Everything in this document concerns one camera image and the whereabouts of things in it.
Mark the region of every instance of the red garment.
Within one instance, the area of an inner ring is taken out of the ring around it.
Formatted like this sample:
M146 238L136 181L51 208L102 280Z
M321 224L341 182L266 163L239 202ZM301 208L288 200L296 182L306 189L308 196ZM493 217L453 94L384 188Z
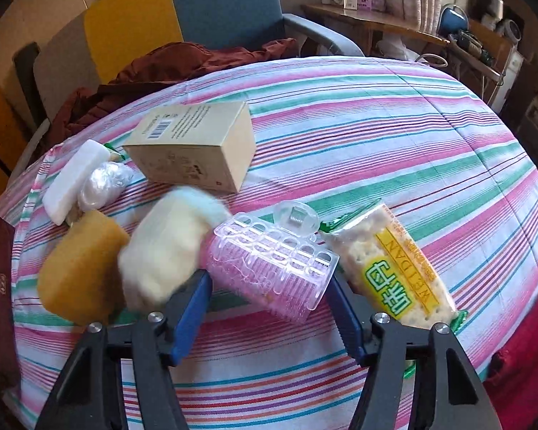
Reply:
M508 342L492 356L484 388L503 430L527 430L538 417L538 298Z
M295 39L274 40L257 51L243 47L208 50L196 43L168 43L133 60L109 84L100 85L98 92L86 88L73 91L52 121L42 153L122 106L158 90L215 71L297 55Z

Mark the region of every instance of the striped tablecloth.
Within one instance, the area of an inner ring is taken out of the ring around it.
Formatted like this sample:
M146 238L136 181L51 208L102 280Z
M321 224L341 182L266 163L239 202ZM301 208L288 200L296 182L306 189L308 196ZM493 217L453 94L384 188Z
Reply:
M330 219L382 198L470 316L458 334L479 373L538 292L538 172L476 95L419 64L305 58L252 64L184 82L109 115L52 149L0 198L16 226L13 309L22 371L6 396L32 428L81 330L45 311L36 293L44 258L66 231L41 198L88 138L119 148L157 105L246 101L257 153L233 212L271 213L300 199ZM170 188L135 179L103 211L131 232ZM214 294L190 356L173 377L190 428L346 428L366 377L345 353L325 302L303 326ZM130 428L141 429L130 363ZM406 380L397 428L407 423Z

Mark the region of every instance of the brown cloth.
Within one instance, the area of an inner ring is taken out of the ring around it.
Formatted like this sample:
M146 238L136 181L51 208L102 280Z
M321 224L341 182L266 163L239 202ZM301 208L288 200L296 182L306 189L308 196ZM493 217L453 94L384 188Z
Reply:
M208 50L196 43L168 43L133 60L113 81L100 85L97 93L84 87L73 91L52 121L46 150L122 106L165 87L215 71L297 55L295 39L268 42L258 51L242 47Z

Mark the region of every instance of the metal bolt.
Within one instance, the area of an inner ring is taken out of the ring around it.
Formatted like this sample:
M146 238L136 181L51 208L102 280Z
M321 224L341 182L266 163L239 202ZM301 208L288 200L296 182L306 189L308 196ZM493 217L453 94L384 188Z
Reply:
M150 323L159 323L164 319L164 315L161 312L152 312L147 316L147 320Z
M389 321L391 321L389 315L385 314L384 312L379 312L375 314L373 318L374 321L376 321L377 323L388 323Z
M434 329L437 333L440 333L441 335L446 335L450 332L450 327L446 323L436 323L434 325Z
M99 321L94 321L88 325L88 331L90 333L99 333L102 330L102 324Z

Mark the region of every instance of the chair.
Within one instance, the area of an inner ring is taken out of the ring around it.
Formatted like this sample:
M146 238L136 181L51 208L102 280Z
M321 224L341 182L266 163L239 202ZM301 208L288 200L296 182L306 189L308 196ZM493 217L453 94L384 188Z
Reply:
M53 118L78 87L96 89L132 60L170 42L218 49L260 48L285 37L285 27L331 53L363 56L346 37L292 14L279 0L99 0L43 47L34 76L47 116Z

